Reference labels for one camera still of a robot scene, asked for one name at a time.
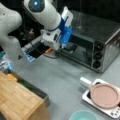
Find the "black cable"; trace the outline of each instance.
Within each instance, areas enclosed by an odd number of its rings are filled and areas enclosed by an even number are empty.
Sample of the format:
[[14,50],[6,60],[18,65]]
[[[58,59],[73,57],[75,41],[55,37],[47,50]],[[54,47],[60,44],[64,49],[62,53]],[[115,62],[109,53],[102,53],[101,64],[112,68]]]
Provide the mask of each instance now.
[[61,49],[59,56],[57,56],[57,57],[48,56],[48,55],[46,55],[45,53],[42,53],[40,50],[38,50],[38,49],[32,44],[32,42],[30,41],[30,39],[27,39],[27,40],[29,40],[29,43],[31,44],[31,46],[32,46],[39,54],[44,55],[44,56],[47,57],[47,58],[58,59],[58,58],[60,58],[60,56],[62,55],[62,49]]

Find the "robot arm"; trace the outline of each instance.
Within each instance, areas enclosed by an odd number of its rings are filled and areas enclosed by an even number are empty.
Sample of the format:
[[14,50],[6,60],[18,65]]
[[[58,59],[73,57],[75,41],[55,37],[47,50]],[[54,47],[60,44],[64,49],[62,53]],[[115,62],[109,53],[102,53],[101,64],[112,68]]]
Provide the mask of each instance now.
[[15,71],[20,69],[19,67],[27,61],[27,58],[17,38],[8,36],[8,34],[17,29],[21,24],[22,18],[19,13],[6,8],[0,2],[0,45],[5,52],[4,60]]
[[51,4],[53,0],[24,0],[27,11],[44,26],[42,41],[54,50],[64,48],[72,33],[73,14],[64,8],[60,15]]

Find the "metal surface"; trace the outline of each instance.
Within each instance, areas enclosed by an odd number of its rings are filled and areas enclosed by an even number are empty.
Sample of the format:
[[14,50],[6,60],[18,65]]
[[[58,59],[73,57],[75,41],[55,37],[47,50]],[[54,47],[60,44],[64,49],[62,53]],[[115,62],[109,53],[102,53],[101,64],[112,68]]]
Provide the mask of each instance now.
[[53,60],[41,56],[18,74],[49,95],[51,120],[68,120],[78,110],[92,111],[99,120],[113,120],[82,100],[86,89],[82,89],[79,79],[85,77],[94,81],[100,78],[120,86],[119,71],[120,56],[101,75],[64,57]]

